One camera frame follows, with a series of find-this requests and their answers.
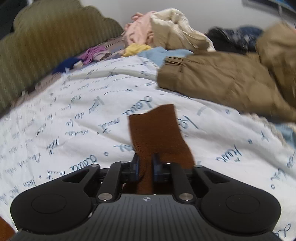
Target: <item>tan jacket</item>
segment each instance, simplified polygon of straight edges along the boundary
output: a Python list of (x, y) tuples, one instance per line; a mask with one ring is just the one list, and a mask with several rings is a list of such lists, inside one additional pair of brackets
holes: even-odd
[(285, 100), (296, 108), (296, 30), (278, 23), (256, 41), (261, 63), (275, 76)]
[(161, 88), (241, 112), (296, 121), (296, 110), (283, 99), (267, 68), (243, 55), (196, 51), (186, 58), (168, 57), (157, 82)]

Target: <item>purple cloth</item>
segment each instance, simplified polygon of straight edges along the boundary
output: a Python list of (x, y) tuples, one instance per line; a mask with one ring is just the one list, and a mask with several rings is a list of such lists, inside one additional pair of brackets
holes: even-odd
[(95, 47), (91, 47), (89, 48), (85, 53), (83, 53), (82, 55), (80, 55), (78, 58), (83, 60), (83, 64), (89, 64), (90, 62), (92, 62), (93, 60), (93, 56), (95, 53), (98, 52), (102, 52), (105, 51), (105, 47), (104, 46), (95, 46)]

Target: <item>brown sock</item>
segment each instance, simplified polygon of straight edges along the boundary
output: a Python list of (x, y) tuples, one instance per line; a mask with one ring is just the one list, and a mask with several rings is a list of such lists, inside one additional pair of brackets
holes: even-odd
[(182, 168), (194, 165), (189, 147), (183, 140), (174, 111), (174, 105), (159, 106), (145, 114), (129, 116), (131, 139), (140, 157), (140, 182), (137, 194), (153, 194), (152, 154), (158, 153), (162, 162), (176, 162)]

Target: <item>pink garment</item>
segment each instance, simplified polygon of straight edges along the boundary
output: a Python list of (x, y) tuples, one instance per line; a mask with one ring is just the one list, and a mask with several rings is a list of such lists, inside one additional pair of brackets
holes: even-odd
[(153, 32), (150, 24), (150, 16), (155, 11), (146, 13), (145, 15), (137, 12), (131, 19), (134, 21), (128, 23), (124, 27), (123, 40), (127, 46), (136, 44), (153, 44)]
[(85, 53), (80, 55), (78, 58), (83, 60), (83, 64), (89, 64), (90, 62), (93, 61), (94, 54), (102, 51), (106, 51), (105, 47), (102, 45), (101, 46), (97, 45), (95, 47), (89, 48)]

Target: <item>white bedsheet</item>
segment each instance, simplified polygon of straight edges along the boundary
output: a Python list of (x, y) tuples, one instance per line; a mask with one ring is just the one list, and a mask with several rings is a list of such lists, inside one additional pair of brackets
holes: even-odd
[(0, 121), (0, 215), (18, 193), (92, 163), (131, 161), (128, 115), (174, 104), (195, 162), (261, 188), (280, 202), (274, 232), (296, 236), (295, 151), (236, 110), (157, 89), (157, 68), (132, 56), (70, 74)]

